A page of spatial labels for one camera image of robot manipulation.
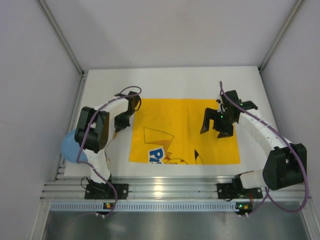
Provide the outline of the yellow pikachu place mat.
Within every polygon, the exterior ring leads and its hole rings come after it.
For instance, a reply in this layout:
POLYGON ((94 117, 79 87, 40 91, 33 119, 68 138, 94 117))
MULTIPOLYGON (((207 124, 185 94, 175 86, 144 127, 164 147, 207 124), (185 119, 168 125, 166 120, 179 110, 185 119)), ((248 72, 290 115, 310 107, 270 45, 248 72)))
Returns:
POLYGON ((206 108, 214 99, 144 98, 133 115, 129 161, 144 164, 237 165, 237 137, 201 133, 206 108))

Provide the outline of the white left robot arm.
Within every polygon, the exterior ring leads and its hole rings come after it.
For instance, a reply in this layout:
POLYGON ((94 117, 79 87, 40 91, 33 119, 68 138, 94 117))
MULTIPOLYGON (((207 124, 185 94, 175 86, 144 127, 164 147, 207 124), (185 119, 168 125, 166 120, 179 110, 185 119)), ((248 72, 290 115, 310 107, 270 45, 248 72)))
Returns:
POLYGON ((76 163, 90 168, 90 180, 109 185, 111 172, 105 156, 105 148, 117 133, 130 126, 130 118, 141 104, 140 94, 130 91, 117 93, 108 102, 85 106, 80 110, 74 140, 79 145, 76 163))

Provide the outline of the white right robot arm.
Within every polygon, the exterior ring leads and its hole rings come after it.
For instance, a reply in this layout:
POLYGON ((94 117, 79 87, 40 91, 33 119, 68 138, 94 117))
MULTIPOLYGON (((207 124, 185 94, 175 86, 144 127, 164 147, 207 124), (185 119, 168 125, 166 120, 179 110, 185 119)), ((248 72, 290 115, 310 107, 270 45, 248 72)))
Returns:
POLYGON ((200 133, 206 133, 212 123, 219 139, 228 138, 234 135, 234 124, 239 124, 259 144, 267 157, 262 169, 235 175, 232 179, 235 188, 269 188, 275 191, 305 181, 307 150, 303 144, 293 144, 280 136, 263 120, 256 104, 239 99, 236 90, 221 93, 217 103, 217 109, 207 107, 204 110, 200 133))

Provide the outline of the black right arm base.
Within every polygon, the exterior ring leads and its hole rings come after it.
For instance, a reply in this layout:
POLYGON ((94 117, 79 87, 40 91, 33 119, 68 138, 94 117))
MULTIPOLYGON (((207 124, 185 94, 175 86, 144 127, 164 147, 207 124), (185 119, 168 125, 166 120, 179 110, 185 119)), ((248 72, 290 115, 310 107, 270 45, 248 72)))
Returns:
POLYGON ((263 194, 261 188, 249 188, 243 187, 240 179, 240 175, 236 175, 231 182, 217 183, 218 198, 230 202, 234 199, 262 199, 263 194))

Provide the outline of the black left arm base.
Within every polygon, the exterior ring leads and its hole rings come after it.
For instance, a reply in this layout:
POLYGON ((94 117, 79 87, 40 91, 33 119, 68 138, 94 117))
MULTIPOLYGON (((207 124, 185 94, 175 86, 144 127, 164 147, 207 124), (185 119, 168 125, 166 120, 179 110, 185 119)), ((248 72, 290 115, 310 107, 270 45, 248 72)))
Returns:
MULTIPOLYGON (((126 200, 129 193, 129 185, 126 183, 112 184, 118 200, 126 200)), ((92 180, 86 185, 84 198, 86 200, 115 200, 114 190, 107 183, 97 183, 92 180)))

